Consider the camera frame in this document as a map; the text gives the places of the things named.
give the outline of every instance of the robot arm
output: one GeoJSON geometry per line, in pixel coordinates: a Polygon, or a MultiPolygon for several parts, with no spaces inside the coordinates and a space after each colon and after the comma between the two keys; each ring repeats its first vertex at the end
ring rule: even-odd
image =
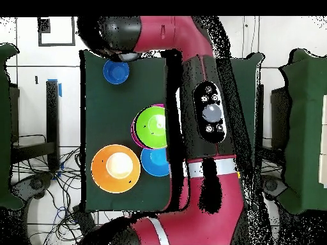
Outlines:
{"type": "Polygon", "coordinates": [[[117,233],[111,245],[231,245],[243,213],[243,196],[213,45],[201,20],[102,17],[93,23],[83,27],[80,21],[79,29],[90,33],[81,38],[101,56],[129,61],[149,50],[177,49],[183,58],[181,126],[189,204],[181,212],[131,219],[128,229],[117,233]]]}

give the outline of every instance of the floor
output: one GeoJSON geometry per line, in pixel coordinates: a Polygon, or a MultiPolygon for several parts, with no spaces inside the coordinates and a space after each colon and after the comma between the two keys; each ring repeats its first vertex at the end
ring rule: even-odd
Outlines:
{"type": "MultiPolygon", "coordinates": [[[[327,53],[327,26],[322,17],[263,17],[230,16],[220,17],[231,43],[232,56],[246,57],[251,52],[265,55],[261,68],[261,83],[264,84],[264,138],[271,138],[270,92],[284,86],[284,79],[278,67],[287,64],[289,53],[294,48],[306,48],[311,53],[324,56],[327,53]]],[[[20,52],[8,60],[7,72],[10,80],[20,88],[19,130],[20,135],[45,135],[45,81],[57,79],[62,85],[59,97],[60,154],[73,152],[65,162],[62,181],[72,180],[68,192],[72,206],[80,202],[79,168],[75,154],[80,145],[80,69],[79,50],[86,49],[80,38],[74,34],[71,17],[50,17],[51,33],[42,34],[42,43],[71,43],[75,46],[39,47],[37,19],[33,17],[0,18],[0,43],[16,45],[20,52]]],[[[42,142],[43,137],[23,137],[20,145],[42,142]]],[[[264,140],[269,146],[270,140],[264,140]]],[[[31,160],[37,170],[44,168],[44,162],[31,160]]],[[[15,165],[12,182],[17,182],[30,174],[29,165],[15,165]]],[[[278,171],[267,174],[278,174],[278,171]]],[[[49,191],[54,196],[57,208],[66,205],[66,198],[57,181],[53,181],[49,191]]],[[[50,193],[41,200],[33,200],[29,208],[28,233],[33,245],[43,245],[49,232],[60,222],[61,214],[55,208],[50,193]]],[[[279,218],[277,206],[267,202],[274,234],[278,234],[279,218]]],[[[123,212],[97,212],[93,214],[97,224],[124,215],[123,212]]],[[[66,229],[66,239],[72,239],[66,229]]],[[[74,241],[59,240],[53,234],[49,245],[74,245],[74,241]]]]}

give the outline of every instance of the tangled wires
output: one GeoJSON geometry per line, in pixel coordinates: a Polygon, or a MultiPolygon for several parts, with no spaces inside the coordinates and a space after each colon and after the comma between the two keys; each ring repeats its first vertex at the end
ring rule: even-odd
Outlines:
{"type": "MultiPolygon", "coordinates": [[[[63,205],[58,206],[56,203],[58,195],[55,196],[48,189],[47,193],[52,197],[52,203],[56,208],[57,212],[53,220],[52,228],[49,232],[37,232],[29,237],[31,240],[32,236],[38,234],[47,234],[42,245],[60,245],[63,242],[74,242],[76,245],[82,238],[80,227],[74,220],[72,211],[72,199],[69,194],[70,189],[80,189],[80,170],[72,169],[67,167],[66,164],[74,158],[77,166],[80,168],[80,148],[76,148],[69,153],[60,156],[60,170],[53,172],[53,181],[56,181],[62,190],[63,205]]],[[[48,172],[48,164],[44,157],[35,158],[34,161],[38,161],[37,165],[32,165],[30,160],[20,162],[19,165],[13,166],[13,172],[20,173],[40,173],[48,172]]]]}

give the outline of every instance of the dark green table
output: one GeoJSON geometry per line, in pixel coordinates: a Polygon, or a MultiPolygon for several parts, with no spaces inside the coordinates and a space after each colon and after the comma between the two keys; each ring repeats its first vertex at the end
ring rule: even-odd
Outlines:
{"type": "Polygon", "coordinates": [[[129,147],[139,158],[142,148],[132,139],[130,126],[145,107],[165,103],[165,59],[146,58],[128,63],[130,75],[119,85],[103,76],[105,59],[84,51],[86,71],[86,209],[159,211],[169,201],[170,179],[153,177],[141,166],[137,184],[124,193],[100,189],[91,176],[93,156],[106,145],[129,147]]]}

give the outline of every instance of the cable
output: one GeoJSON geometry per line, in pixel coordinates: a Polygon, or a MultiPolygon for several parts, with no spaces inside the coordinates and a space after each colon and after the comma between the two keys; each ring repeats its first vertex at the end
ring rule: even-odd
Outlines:
{"type": "Polygon", "coordinates": [[[243,58],[243,53],[244,53],[244,35],[245,35],[245,16],[243,16],[243,44],[242,44],[242,58],[243,58]]]}
{"type": "Polygon", "coordinates": [[[21,135],[20,137],[35,137],[35,136],[42,136],[44,138],[44,142],[46,143],[47,142],[47,139],[45,138],[44,135],[21,135]]]}
{"type": "MultiPolygon", "coordinates": [[[[65,163],[72,157],[74,156],[75,162],[77,164],[77,166],[80,167],[80,162],[79,162],[79,158],[80,158],[80,153],[76,153],[77,151],[79,151],[80,147],[70,151],[69,153],[66,154],[62,154],[60,155],[60,166],[61,168],[65,168],[65,169],[61,169],[60,171],[56,172],[54,174],[54,179],[57,181],[59,187],[62,190],[62,196],[63,196],[63,206],[62,207],[57,207],[56,205],[56,201],[55,201],[55,196],[49,191],[49,195],[52,197],[52,203],[54,205],[54,207],[57,209],[57,214],[54,218],[54,222],[52,224],[52,229],[50,232],[38,232],[38,234],[47,234],[44,242],[42,245],[48,245],[50,238],[53,234],[56,235],[56,237],[58,238],[58,240],[60,240],[61,242],[63,241],[75,241],[75,244],[78,243],[78,240],[82,237],[82,236],[78,236],[74,233],[74,231],[78,230],[76,228],[71,228],[70,225],[76,225],[76,222],[73,220],[73,213],[70,210],[71,204],[72,204],[72,199],[70,197],[70,194],[68,192],[68,190],[71,189],[80,189],[77,188],[75,186],[72,186],[72,182],[79,179],[81,180],[81,175],[80,175],[80,170],[75,170],[69,167],[65,167],[65,163]],[[59,174],[67,177],[67,180],[63,180],[59,174]],[[62,228],[67,229],[68,231],[63,233],[62,228]],[[66,236],[72,233],[72,238],[67,238],[66,236]]],[[[38,161],[40,161],[42,163],[42,165],[33,165],[31,164],[31,162],[29,160],[27,160],[27,164],[22,163],[24,165],[21,166],[17,166],[18,168],[22,168],[25,171],[23,171],[23,173],[40,173],[40,172],[48,172],[47,170],[40,170],[38,167],[42,168],[45,166],[48,166],[47,162],[44,159],[44,156],[42,156],[42,159],[38,159],[38,161]]]]}
{"type": "Polygon", "coordinates": [[[254,34],[255,34],[255,23],[256,23],[256,19],[255,19],[255,16],[254,16],[254,30],[253,30],[253,37],[252,37],[252,43],[251,43],[251,53],[252,53],[252,46],[253,46],[254,34]]]}
{"type": "Polygon", "coordinates": [[[105,217],[107,217],[108,221],[110,221],[109,217],[106,215],[105,211],[103,212],[103,214],[105,215],[105,217]]]}

